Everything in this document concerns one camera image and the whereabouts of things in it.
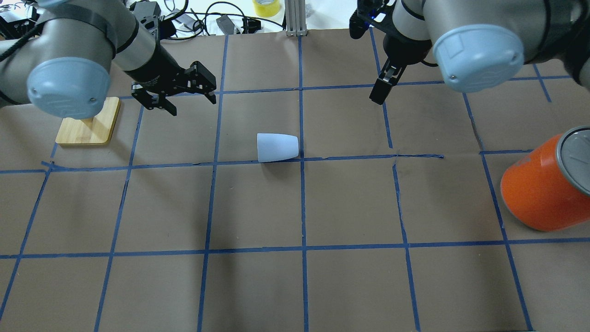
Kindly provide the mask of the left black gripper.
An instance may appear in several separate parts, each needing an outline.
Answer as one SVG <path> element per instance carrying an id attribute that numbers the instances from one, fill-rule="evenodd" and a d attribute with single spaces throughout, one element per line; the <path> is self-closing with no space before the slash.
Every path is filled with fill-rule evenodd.
<path id="1" fill-rule="evenodd" d="M 133 80 L 131 96 L 149 110 L 163 109 L 177 116 L 177 107 L 166 96 L 185 92 L 200 94 L 212 104 L 217 103 L 216 77 L 200 61 L 183 69 L 160 44 L 154 46 L 146 63 L 124 73 Z"/>

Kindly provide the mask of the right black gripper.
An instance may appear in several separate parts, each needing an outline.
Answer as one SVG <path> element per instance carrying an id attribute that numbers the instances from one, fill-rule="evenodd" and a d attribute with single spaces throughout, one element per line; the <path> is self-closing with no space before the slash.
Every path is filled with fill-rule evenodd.
<path id="1" fill-rule="evenodd" d="M 408 65 L 415 65 L 426 58 L 431 49 L 431 40 L 414 40 L 395 33 L 386 34 L 383 49 L 387 55 L 369 98 L 378 105 L 383 105 L 390 91 L 400 82 Z"/>

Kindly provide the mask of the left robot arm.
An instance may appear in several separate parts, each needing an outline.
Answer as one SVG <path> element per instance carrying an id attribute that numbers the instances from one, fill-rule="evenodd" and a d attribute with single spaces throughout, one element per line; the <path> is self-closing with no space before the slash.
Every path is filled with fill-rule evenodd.
<path id="1" fill-rule="evenodd" d="M 1 42 L 1 106 L 33 104 L 59 118 L 87 119 L 103 108 L 116 65 L 147 109 L 176 115 L 169 96 L 192 93 L 217 102 L 215 76 L 195 61 L 181 67 L 161 46 L 174 34 L 156 3 L 39 0 L 36 25 Z"/>

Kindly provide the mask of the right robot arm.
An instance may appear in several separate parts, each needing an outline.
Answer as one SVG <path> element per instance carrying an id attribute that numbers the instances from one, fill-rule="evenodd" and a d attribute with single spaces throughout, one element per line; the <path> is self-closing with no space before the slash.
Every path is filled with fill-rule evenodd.
<path id="1" fill-rule="evenodd" d="M 348 31 L 385 34 L 387 56 L 371 90 L 381 105 L 409 65 L 435 59 L 457 92 L 493 88 L 525 64 L 560 59 L 577 84 L 589 86 L 587 0 L 359 0 Z"/>

